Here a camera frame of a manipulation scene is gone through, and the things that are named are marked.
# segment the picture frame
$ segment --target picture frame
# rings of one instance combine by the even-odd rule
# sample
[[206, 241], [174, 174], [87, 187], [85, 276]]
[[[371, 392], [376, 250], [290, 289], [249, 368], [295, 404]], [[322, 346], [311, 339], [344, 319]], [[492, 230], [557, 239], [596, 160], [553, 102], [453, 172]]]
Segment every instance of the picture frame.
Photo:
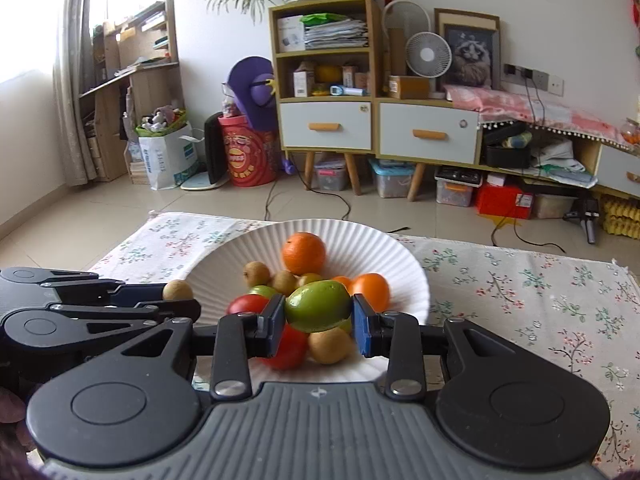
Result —
[[438, 80], [500, 89], [500, 17], [457, 9], [434, 9], [435, 31], [453, 55], [450, 69]]

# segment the yellow egg tray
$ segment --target yellow egg tray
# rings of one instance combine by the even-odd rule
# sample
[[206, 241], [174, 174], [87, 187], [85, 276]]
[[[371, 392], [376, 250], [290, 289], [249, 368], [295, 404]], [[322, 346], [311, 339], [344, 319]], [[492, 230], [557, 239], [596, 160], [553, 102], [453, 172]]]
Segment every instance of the yellow egg tray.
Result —
[[640, 239], [640, 222], [631, 218], [606, 215], [602, 228], [610, 235], [628, 236], [634, 240]]
[[629, 218], [636, 222], [640, 221], [640, 208], [636, 200], [624, 200], [611, 195], [602, 197], [602, 212], [605, 216], [617, 218]]

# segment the tiled floor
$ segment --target tiled floor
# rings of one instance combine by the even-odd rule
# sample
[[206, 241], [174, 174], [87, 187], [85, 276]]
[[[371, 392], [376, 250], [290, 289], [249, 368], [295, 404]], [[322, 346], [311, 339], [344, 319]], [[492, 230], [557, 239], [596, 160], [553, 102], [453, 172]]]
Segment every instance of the tiled floor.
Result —
[[[0, 240], [0, 268], [41, 266], [88, 269], [111, 248], [138, 229], [150, 210], [187, 211], [261, 220], [271, 184], [238, 189], [231, 184], [210, 191], [180, 189], [152, 191], [129, 183], [128, 177], [68, 195]], [[491, 245], [493, 221], [476, 215], [472, 207], [437, 204], [433, 186], [426, 184], [418, 202], [381, 199], [371, 185], [365, 194], [350, 190], [340, 194], [351, 203], [349, 219], [383, 231], [404, 226], [407, 234], [464, 240]], [[295, 176], [278, 181], [270, 205], [272, 220], [340, 218], [345, 204], [336, 197], [319, 196], [303, 189]], [[519, 221], [518, 234], [536, 243], [554, 242], [567, 256], [609, 261], [615, 258], [640, 274], [640, 242], [598, 232], [596, 246], [587, 244], [579, 226], [561, 220]], [[558, 248], [536, 248], [518, 240], [513, 227], [499, 230], [498, 245], [561, 254]]]

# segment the red box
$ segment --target red box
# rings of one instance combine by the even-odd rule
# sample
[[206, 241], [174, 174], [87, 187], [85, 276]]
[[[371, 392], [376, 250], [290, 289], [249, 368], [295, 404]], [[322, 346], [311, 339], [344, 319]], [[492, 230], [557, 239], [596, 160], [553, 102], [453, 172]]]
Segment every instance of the red box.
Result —
[[528, 219], [533, 194], [523, 193], [518, 186], [492, 186], [484, 183], [478, 190], [478, 214]]

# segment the fruit bowl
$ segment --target fruit bowl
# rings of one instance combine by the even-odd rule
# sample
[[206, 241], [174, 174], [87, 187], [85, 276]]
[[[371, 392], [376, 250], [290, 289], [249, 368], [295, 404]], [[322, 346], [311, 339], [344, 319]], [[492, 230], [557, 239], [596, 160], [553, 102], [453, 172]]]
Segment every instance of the fruit bowl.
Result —
[[[366, 225], [333, 219], [302, 219], [270, 224], [239, 235], [199, 261], [186, 277], [202, 306], [198, 323], [217, 323], [226, 314], [228, 304], [246, 294], [242, 270], [248, 262], [264, 262], [272, 271], [283, 269], [281, 247], [289, 236], [300, 231], [313, 233], [324, 242], [323, 276], [377, 272], [386, 278], [391, 289], [390, 309], [412, 314], [420, 323], [426, 322], [429, 313], [427, 277], [407, 248]], [[207, 370], [207, 361], [198, 363], [201, 376]], [[365, 359], [354, 352], [333, 365], [320, 365], [308, 359], [295, 370], [273, 370], [258, 359], [250, 359], [249, 368], [255, 390], [264, 381], [373, 381], [386, 371], [387, 362], [383, 357]]]

